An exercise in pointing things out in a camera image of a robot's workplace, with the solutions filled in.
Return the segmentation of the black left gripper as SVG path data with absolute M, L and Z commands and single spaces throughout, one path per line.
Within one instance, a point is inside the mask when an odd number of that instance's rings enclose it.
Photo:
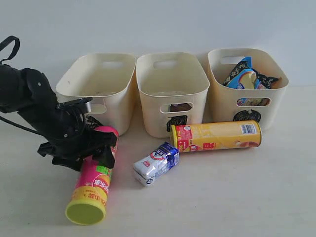
M 95 128 L 90 139 L 90 129 L 85 125 L 84 114 L 79 109 L 57 109 L 56 98 L 33 100 L 23 98 L 18 114 L 34 128 L 35 133 L 47 142 L 38 148 L 45 157 L 53 156 L 52 164 L 80 171 L 83 158 L 91 157 L 99 165 L 114 168 L 118 132 L 114 128 Z

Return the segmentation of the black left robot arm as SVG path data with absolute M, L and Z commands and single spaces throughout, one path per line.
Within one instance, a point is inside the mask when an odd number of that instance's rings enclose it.
M 86 97 L 59 103 L 44 73 L 9 65 L 0 67 L 0 111 L 17 112 L 32 128 L 5 118 L 1 120 L 44 137 L 47 142 L 39 146 L 38 153 L 52 156 L 54 165 L 80 171 L 83 160 L 92 157 L 107 168 L 114 167 L 111 148 L 116 145 L 117 137 L 86 123 L 91 100 Z

